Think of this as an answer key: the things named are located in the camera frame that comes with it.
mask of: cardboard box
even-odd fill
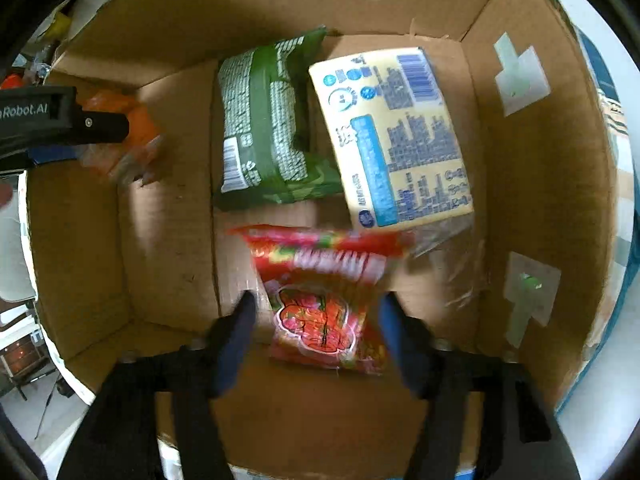
[[[335,34],[321,59],[395,46],[422,46],[430,56],[470,175],[476,224],[408,264],[394,288],[437,336],[516,355],[553,406],[580,369],[600,309],[616,194],[593,82],[549,0],[111,0],[67,46],[49,83],[74,84],[85,95],[105,84],[135,92],[170,156],[164,178],[146,187],[105,186],[74,162],[30,171],[38,309],[58,366],[90,400],[123,351],[177,349],[228,313],[240,290],[260,291],[229,227],[345,225],[339,197],[224,214],[211,202],[221,174],[218,62],[321,23]],[[500,49],[498,57],[505,32],[516,56],[532,47],[550,90],[509,115],[496,76],[507,76],[501,88],[513,86],[517,98],[533,69],[514,72],[517,58]],[[316,148],[327,152],[316,113],[314,124]],[[530,320],[517,351],[505,339],[512,252],[561,271],[547,325]],[[458,268],[468,253],[472,264]],[[457,308],[468,283],[473,300]],[[260,308],[268,324],[263,292]],[[291,367],[269,361],[260,345],[213,407],[229,461],[276,478],[401,476],[426,410],[393,372],[374,378]],[[478,413],[470,403],[461,469],[475,460]],[[168,395],[158,396],[158,425],[171,443]]]

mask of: black cable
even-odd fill
[[[40,423],[38,424],[38,431],[36,431],[36,436],[33,437],[34,440],[36,440],[40,434],[40,430],[42,429],[42,423],[44,421],[44,414],[47,413],[47,408],[51,403],[51,399],[53,398],[53,392],[56,390],[56,383],[58,382],[59,378],[60,378],[60,372],[58,372],[58,376],[56,377],[56,380],[53,381],[53,388],[49,393],[49,397],[47,397],[47,402],[44,403],[44,410],[42,410],[42,416],[40,417]]]

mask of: red candy package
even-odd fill
[[[404,255],[402,233],[360,234],[255,225],[247,241],[273,309],[275,358],[379,373],[382,339],[367,311]]]

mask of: yellow object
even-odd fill
[[[64,40],[71,26],[71,18],[62,12],[56,12],[53,18],[53,23],[49,25],[49,28],[44,31],[40,40],[46,40],[47,42],[53,40]]]
[[[421,48],[309,68],[357,229],[398,230],[473,211],[449,111]]]

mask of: floor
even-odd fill
[[[47,365],[42,372],[52,368],[53,365]],[[66,448],[87,408],[86,404],[75,394],[67,399],[54,389],[58,377],[58,373],[55,372],[32,384],[27,384],[22,389],[27,401],[22,400],[15,389],[0,398],[0,404],[2,404],[6,416],[26,443],[41,458],[50,480],[58,475]],[[38,424],[47,397],[52,390],[51,402],[44,414],[42,427],[36,438]]]

